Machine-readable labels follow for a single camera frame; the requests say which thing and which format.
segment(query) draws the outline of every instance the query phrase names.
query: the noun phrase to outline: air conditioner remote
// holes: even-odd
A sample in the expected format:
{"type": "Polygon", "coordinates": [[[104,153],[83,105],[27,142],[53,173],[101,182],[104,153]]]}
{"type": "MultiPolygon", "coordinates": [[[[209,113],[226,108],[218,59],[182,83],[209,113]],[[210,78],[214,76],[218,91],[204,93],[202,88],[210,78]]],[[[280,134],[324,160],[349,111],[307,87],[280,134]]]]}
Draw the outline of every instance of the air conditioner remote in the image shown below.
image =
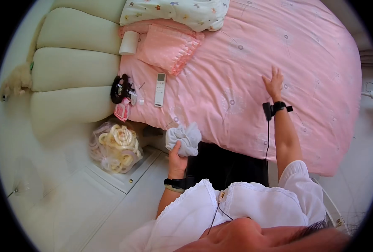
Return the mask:
{"type": "Polygon", "coordinates": [[[154,106],[162,107],[164,102],[164,88],[165,88],[165,73],[159,73],[157,75],[156,83],[156,97],[154,99],[154,106]]]}

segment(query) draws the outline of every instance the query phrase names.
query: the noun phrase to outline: wristwatch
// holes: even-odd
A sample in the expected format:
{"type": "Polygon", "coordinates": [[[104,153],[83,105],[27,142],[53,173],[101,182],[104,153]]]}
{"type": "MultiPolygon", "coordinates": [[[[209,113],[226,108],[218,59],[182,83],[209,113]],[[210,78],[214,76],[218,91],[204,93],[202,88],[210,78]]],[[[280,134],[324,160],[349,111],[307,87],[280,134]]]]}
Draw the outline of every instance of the wristwatch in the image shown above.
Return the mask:
{"type": "Polygon", "coordinates": [[[183,179],[164,179],[165,187],[175,192],[183,192],[195,184],[194,176],[190,175],[187,175],[187,177],[183,179]]]}
{"type": "Polygon", "coordinates": [[[283,110],[284,108],[287,109],[288,112],[291,112],[293,111],[293,107],[292,106],[286,106],[286,104],[284,102],[275,102],[271,107],[270,107],[270,111],[271,111],[271,115],[274,116],[276,114],[277,111],[279,110],[283,110]]]}

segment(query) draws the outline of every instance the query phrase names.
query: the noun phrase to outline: bracelet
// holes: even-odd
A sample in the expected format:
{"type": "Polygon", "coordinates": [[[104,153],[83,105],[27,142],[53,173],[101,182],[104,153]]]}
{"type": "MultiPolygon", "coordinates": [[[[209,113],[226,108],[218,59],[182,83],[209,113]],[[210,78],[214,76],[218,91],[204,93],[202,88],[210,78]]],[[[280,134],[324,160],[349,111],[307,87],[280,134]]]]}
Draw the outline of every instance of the bracelet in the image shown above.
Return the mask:
{"type": "Polygon", "coordinates": [[[171,185],[164,185],[165,188],[173,191],[173,192],[179,192],[179,193],[183,193],[185,191],[185,189],[182,189],[182,188],[173,188],[171,185]]]}

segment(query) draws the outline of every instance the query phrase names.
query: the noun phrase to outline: plastic bag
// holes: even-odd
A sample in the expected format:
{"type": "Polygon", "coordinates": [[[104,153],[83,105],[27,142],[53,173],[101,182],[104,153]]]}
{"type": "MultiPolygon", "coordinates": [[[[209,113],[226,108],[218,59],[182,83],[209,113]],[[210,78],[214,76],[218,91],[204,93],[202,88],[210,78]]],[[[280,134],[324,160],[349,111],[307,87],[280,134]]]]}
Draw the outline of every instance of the plastic bag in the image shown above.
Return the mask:
{"type": "Polygon", "coordinates": [[[117,121],[105,122],[93,131],[89,151],[102,169],[113,173],[127,173],[143,158],[136,132],[117,121]]]}

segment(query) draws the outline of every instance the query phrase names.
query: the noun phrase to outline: upholstered headboard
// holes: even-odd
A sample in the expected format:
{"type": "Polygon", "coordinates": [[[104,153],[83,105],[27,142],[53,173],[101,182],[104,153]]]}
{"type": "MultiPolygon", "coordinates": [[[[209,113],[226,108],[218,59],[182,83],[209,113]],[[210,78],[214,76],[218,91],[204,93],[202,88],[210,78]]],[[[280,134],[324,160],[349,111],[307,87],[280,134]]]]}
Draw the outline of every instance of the upholstered headboard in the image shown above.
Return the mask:
{"type": "Polygon", "coordinates": [[[125,0],[56,0],[33,57],[31,115],[38,137],[113,113],[119,18],[125,0]]]}

